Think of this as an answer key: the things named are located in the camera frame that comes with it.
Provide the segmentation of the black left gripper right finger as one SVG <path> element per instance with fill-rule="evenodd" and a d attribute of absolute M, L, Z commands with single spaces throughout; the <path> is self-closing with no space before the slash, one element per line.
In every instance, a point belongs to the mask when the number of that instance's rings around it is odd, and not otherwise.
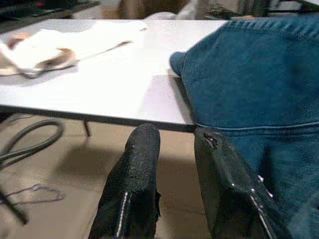
<path fill-rule="evenodd" d="M 262 179 L 224 135 L 198 128 L 195 162 L 213 239 L 285 239 L 287 228 Z"/>

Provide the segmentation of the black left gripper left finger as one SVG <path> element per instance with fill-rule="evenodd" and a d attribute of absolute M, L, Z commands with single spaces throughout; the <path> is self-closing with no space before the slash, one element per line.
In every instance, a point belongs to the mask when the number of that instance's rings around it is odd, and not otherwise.
<path fill-rule="evenodd" d="M 153 239 L 160 216 L 157 165 L 159 130 L 142 124 L 130 134 L 124 153 L 110 171 L 90 239 Z"/>

